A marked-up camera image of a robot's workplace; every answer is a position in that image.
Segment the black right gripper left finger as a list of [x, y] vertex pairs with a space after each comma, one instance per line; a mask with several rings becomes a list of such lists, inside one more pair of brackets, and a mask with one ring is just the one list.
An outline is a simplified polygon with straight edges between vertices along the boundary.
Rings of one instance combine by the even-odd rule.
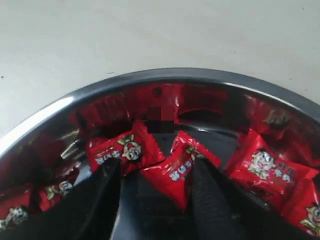
[[121, 193], [120, 160], [104, 162], [57, 205], [0, 234], [2, 240], [108, 240]]

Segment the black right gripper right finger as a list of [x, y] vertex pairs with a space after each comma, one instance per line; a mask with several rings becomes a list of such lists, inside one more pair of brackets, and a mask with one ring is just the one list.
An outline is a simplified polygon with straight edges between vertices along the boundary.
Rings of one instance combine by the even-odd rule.
[[230, 182], [208, 159], [193, 166], [192, 211], [200, 240], [312, 240]]

